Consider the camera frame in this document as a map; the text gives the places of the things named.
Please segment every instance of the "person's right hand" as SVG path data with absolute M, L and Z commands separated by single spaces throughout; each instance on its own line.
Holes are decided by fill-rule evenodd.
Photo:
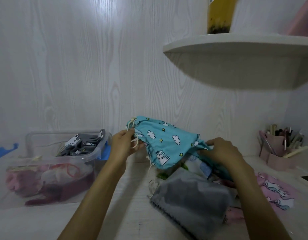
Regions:
M 200 150 L 198 153 L 209 157 L 216 163 L 224 165 L 227 169 L 235 165 L 246 163 L 237 147 L 233 146 L 230 141 L 217 137 L 206 141 L 206 144 L 208 146 L 214 146 L 214 148 L 211 150 Z

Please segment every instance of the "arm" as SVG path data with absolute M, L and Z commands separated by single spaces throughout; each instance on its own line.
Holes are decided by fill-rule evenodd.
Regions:
M 224 165 L 234 180 L 249 238 L 251 240 L 291 240 L 284 225 L 261 191 L 253 168 L 245 162 L 238 149 L 230 141 L 225 141 L 220 137 L 206 143 L 214 148 L 209 151 L 202 150 L 200 154 Z
M 108 161 L 58 240 L 94 240 L 97 238 L 116 185 L 125 172 L 127 157 L 144 146 L 140 143 L 135 149 L 131 149 L 135 143 L 131 143 L 133 135 L 134 129 L 131 129 L 127 132 L 122 130 L 113 136 Z

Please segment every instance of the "plastic storage box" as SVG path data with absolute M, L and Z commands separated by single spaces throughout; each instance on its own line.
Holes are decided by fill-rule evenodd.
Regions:
M 80 140 L 77 134 L 100 141 L 88 154 L 60 156 L 66 142 Z M 106 162 L 108 139 L 106 130 L 34 132 L 0 143 L 0 209 L 80 202 Z

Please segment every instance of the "yellow bottle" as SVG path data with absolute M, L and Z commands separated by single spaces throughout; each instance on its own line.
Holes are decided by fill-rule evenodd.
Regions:
M 209 0 L 207 34 L 229 33 L 236 0 Z

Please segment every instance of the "gray drawstring bag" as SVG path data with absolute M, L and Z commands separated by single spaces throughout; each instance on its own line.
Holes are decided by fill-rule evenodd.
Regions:
M 152 205 L 189 239 L 211 239 L 225 218 L 233 197 L 226 186 L 177 169 L 155 190 Z

